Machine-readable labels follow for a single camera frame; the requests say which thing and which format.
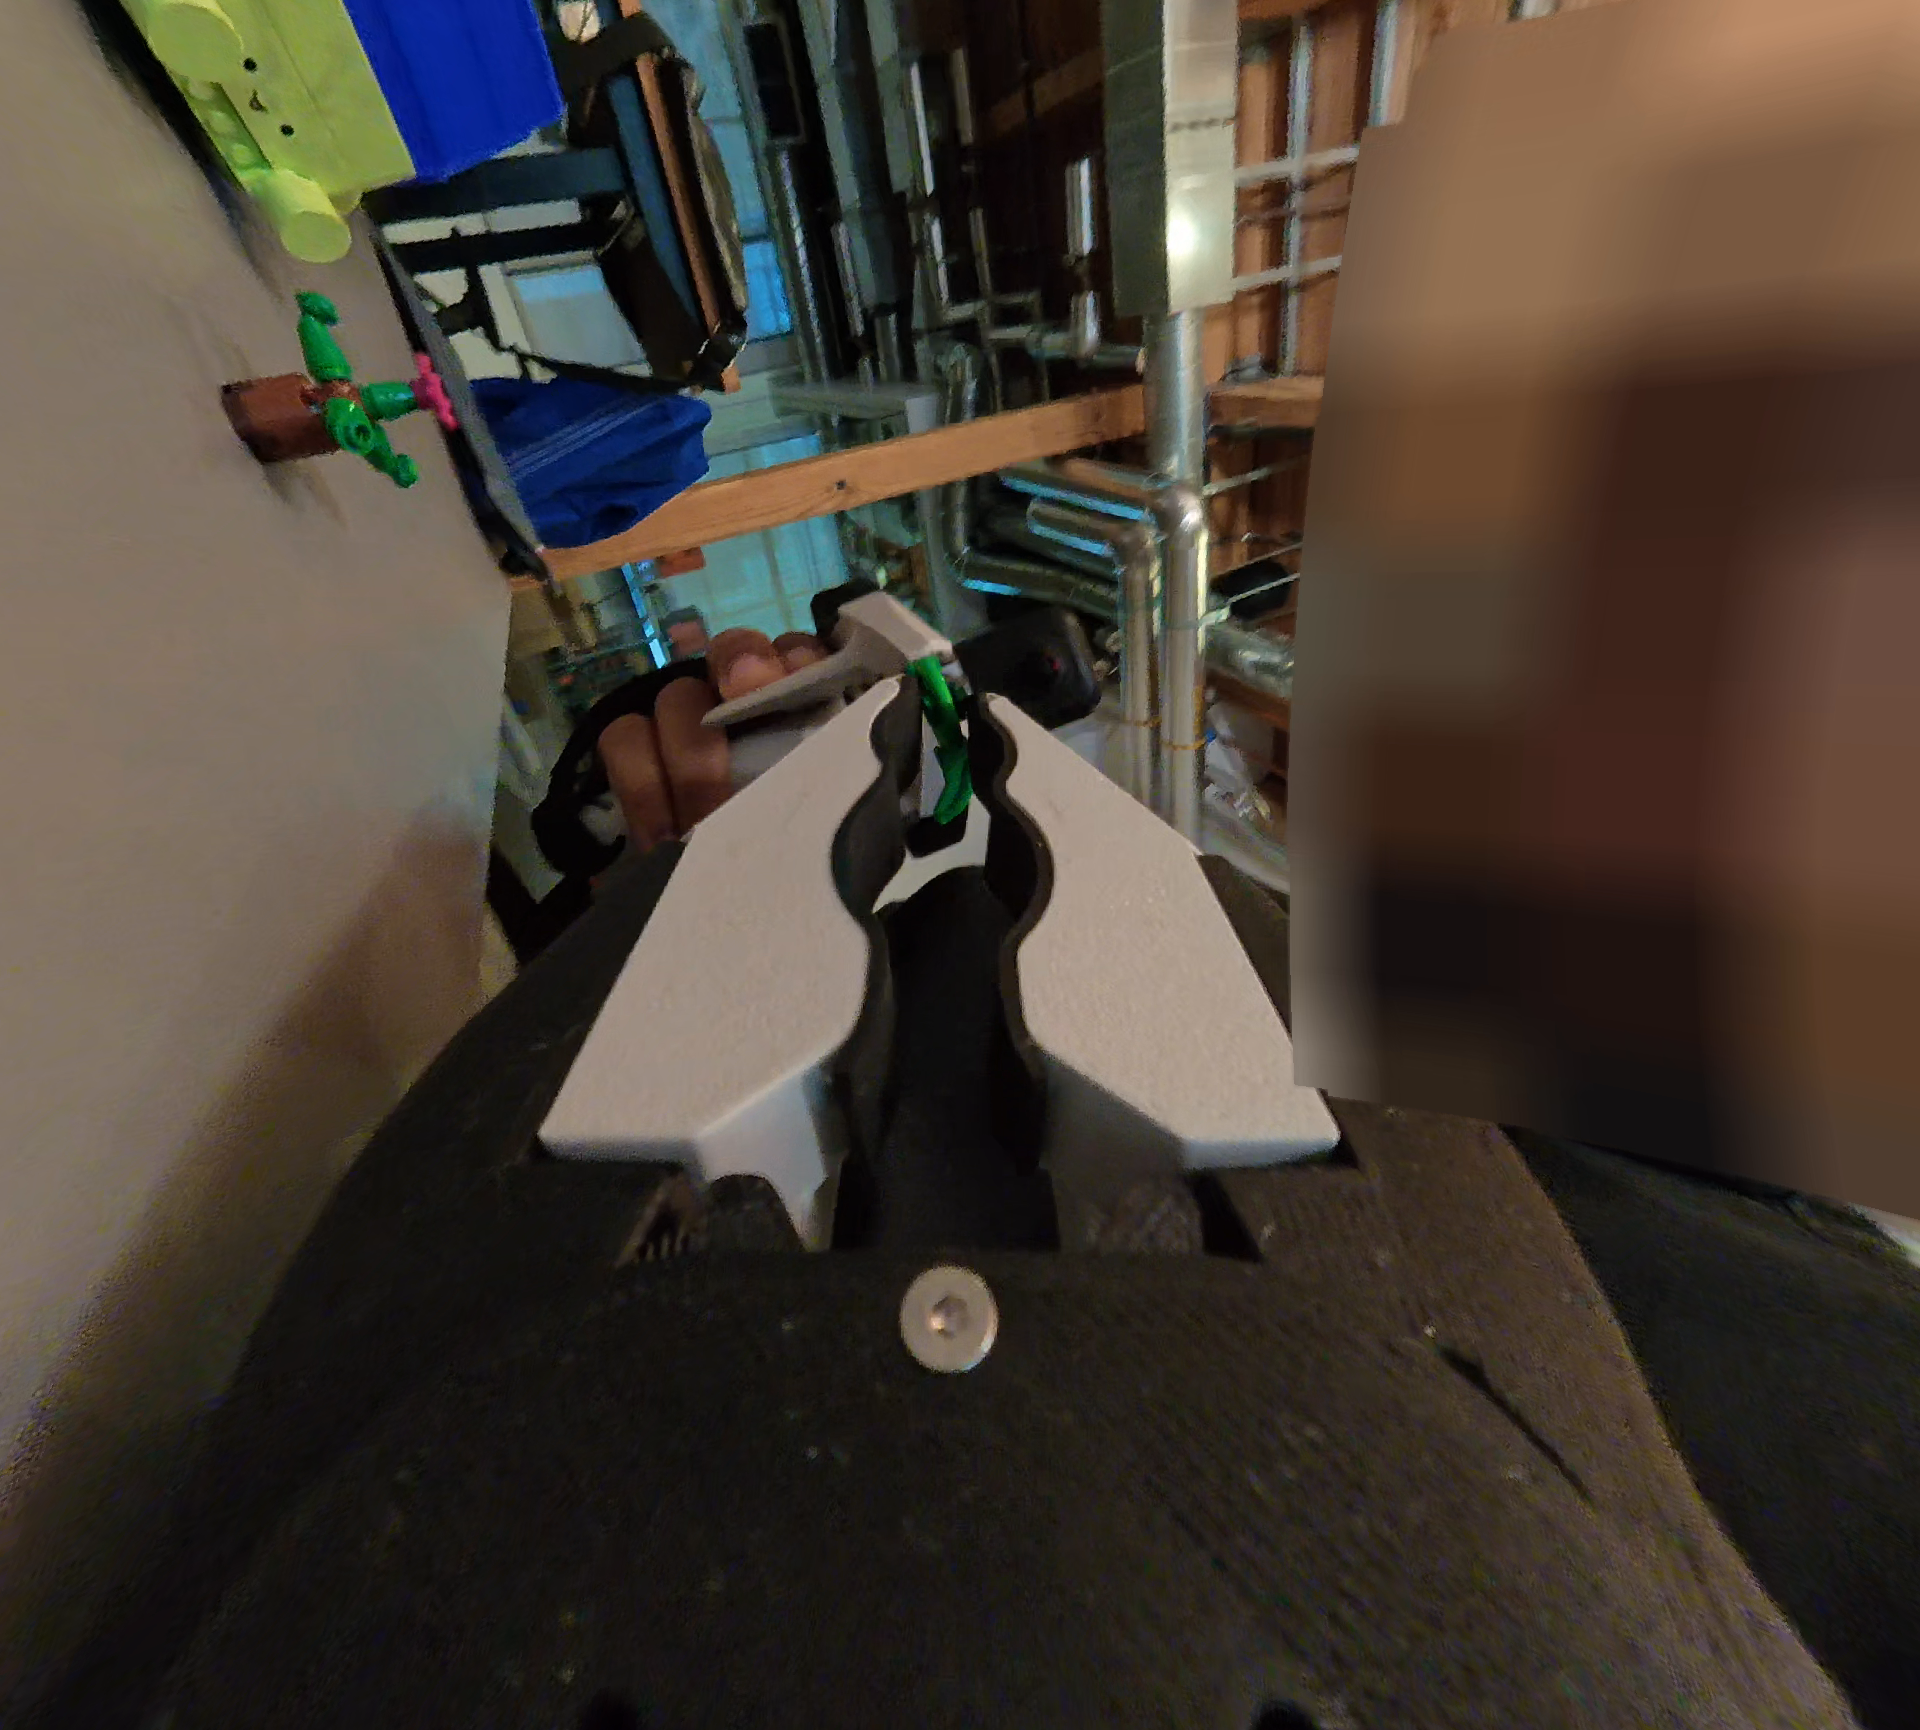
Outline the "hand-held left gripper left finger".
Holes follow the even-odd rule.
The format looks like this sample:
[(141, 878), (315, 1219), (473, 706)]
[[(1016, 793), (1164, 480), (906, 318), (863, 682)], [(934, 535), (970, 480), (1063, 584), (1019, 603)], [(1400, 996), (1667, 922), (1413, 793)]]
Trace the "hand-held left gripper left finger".
[(923, 733), (913, 678), (872, 686), (693, 830), (545, 1150), (757, 1179), (807, 1249), (831, 1247), (843, 1171), (887, 1127), (897, 1003), (876, 906), (906, 861)]

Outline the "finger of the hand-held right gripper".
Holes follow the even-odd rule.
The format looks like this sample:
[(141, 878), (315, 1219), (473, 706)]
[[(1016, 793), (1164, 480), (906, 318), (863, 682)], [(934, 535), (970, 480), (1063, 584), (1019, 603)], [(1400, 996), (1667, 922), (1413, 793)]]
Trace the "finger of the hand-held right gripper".
[(834, 619), (831, 642), (863, 682), (900, 677), (918, 662), (939, 670), (956, 665), (953, 641), (882, 591), (853, 596)]

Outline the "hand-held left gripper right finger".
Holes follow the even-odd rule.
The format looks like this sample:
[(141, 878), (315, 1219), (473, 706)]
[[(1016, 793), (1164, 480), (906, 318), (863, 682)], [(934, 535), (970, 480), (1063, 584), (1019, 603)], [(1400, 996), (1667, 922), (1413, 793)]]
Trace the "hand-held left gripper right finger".
[(1005, 694), (975, 706), (973, 774), (1012, 921), (1016, 1134), (1063, 1207), (1330, 1156), (1333, 1111), (1199, 851)]

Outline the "green wheel stem piece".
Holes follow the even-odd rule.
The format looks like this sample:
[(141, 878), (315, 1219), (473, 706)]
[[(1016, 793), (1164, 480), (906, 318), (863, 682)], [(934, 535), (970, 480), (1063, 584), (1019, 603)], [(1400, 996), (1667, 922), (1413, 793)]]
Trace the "green wheel stem piece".
[(940, 793), (923, 819), (923, 835), (940, 845), (956, 842), (964, 835), (975, 801), (973, 752), (967, 728), (967, 699), (949, 678), (949, 662), (926, 654), (908, 662), (906, 677), (920, 700), (924, 728), (932, 739), (932, 757), (940, 772)]

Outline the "person's right hand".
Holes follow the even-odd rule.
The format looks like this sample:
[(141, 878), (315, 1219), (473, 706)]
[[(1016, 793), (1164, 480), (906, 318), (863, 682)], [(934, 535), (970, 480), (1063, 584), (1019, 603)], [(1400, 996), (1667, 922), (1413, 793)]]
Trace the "person's right hand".
[(734, 793), (728, 734), (709, 713), (824, 662), (829, 642), (809, 632), (770, 638), (732, 628), (711, 638), (696, 667), (666, 672), (649, 708), (622, 708), (595, 752), (624, 832), (627, 854), (679, 845)]

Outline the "silver ventilation ducts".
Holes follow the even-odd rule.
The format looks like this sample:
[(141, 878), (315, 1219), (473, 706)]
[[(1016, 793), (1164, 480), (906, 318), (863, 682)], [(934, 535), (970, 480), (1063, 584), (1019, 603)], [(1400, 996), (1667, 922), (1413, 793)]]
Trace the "silver ventilation ducts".
[(973, 249), (973, 299), (953, 293), (955, 249), (932, 140), (924, 62), (906, 0), (861, 0), (885, 136), (889, 308), (910, 330), (895, 351), (939, 376), (934, 426), (866, 444), (906, 458), (876, 492), (913, 496), (936, 607), (1006, 601), (1096, 616), (1117, 630), (1124, 785), (1203, 847), (1212, 635), (1203, 317), (1229, 293), (1233, 134), (1223, 79), (1176, 76), (1233, 0), (1100, 0), (1126, 59), (1107, 131), (1104, 185), (1117, 294), (1143, 323), (1134, 351), (1080, 317), (1049, 326), (1027, 291)]

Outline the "black framed wooden desk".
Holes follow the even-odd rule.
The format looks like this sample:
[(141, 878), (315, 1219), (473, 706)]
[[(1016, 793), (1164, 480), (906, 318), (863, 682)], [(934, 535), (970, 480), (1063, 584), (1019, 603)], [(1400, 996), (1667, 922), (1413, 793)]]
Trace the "black framed wooden desk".
[[(532, 0), (559, 94), (535, 148), (477, 160), (444, 181), (377, 191), (384, 229), (446, 224), (394, 241), (411, 278), (461, 276), (439, 307), (448, 333), (479, 330), (525, 374), (637, 394), (738, 390), (751, 280), (732, 185), (703, 116), (705, 84), (642, 0)], [(613, 365), (554, 354), (499, 326), (485, 273), (591, 273), (624, 326)]]

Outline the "small brick flower plant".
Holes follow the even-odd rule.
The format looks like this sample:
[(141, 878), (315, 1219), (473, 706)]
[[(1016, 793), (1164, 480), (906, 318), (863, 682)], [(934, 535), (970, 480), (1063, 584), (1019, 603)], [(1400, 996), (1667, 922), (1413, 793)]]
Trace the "small brick flower plant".
[(408, 381), (363, 379), (334, 330), (341, 314), (320, 293), (298, 293), (301, 371), (223, 387), (223, 411), (263, 466), (346, 454), (411, 490), (416, 463), (392, 444), (388, 425), (431, 417), (444, 433), (461, 426), (448, 388), (431, 357), (414, 353)]

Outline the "person's black jacket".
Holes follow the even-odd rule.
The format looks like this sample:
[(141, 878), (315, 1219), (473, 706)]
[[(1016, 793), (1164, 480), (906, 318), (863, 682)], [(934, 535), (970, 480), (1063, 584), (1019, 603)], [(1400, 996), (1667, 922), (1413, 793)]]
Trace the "person's black jacket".
[(1917, 1727), (1917, 1264), (1827, 1199), (1338, 1102), (1307, 1161), (1192, 1172), (1199, 1238), (1390, 1340), (1807, 1727)]

